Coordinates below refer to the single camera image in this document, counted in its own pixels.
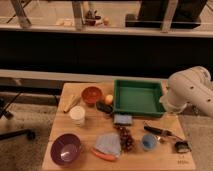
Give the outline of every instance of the egg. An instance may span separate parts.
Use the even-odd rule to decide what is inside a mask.
[[[104,103],[106,105],[111,105],[113,102],[113,96],[111,94],[106,95],[105,99],[104,99]]]

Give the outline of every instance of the purple bowl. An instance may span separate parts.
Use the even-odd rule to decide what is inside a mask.
[[[51,158],[60,166],[70,165],[81,151],[81,141],[74,134],[64,134],[58,137],[51,147]]]

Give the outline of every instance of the bunch of grapes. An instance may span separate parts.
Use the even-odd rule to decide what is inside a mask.
[[[132,150],[134,146],[134,140],[130,131],[121,125],[115,125],[115,128],[118,130],[120,136],[121,149],[126,152]]]

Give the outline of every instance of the gray floor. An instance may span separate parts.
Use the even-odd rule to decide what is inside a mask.
[[[16,93],[0,93],[0,97],[4,97],[6,101],[10,101],[15,95]],[[0,133],[32,129],[37,137],[34,141],[27,141],[25,136],[0,141],[0,170],[40,171],[57,110],[54,96],[23,93],[9,110],[14,118],[0,119]],[[197,171],[212,171],[213,119],[200,113],[185,113],[188,112],[180,115],[180,121],[192,148]]]

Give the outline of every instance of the green plastic bin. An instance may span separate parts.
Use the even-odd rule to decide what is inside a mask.
[[[159,103],[162,95],[159,82],[115,80],[114,112],[159,118],[165,113]]]

